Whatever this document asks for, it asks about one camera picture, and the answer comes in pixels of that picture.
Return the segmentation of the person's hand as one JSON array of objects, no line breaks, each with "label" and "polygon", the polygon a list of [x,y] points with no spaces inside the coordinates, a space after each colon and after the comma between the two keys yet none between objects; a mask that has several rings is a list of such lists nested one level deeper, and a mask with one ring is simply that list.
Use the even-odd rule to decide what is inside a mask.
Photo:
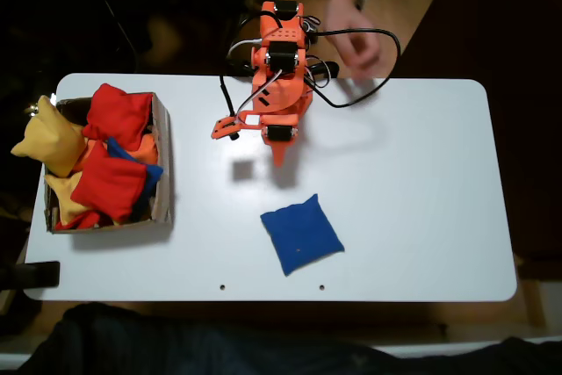
[{"label": "person's hand", "polygon": [[[326,32],[372,28],[370,20],[357,9],[356,0],[328,0],[324,28]],[[372,32],[349,32],[328,35],[343,63],[355,79],[375,76],[381,49],[378,35]]]}]

